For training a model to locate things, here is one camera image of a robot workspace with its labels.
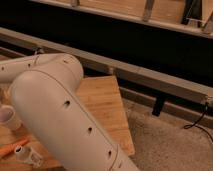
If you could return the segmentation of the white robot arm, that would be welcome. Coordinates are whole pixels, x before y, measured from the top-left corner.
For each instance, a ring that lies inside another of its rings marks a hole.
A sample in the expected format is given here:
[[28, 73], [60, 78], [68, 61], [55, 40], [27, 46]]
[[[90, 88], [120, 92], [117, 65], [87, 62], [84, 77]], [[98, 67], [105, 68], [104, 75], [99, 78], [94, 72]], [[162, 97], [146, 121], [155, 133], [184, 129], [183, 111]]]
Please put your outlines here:
[[140, 171], [77, 97], [82, 78], [70, 54], [0, 61], [15, 112], [67, 171]]

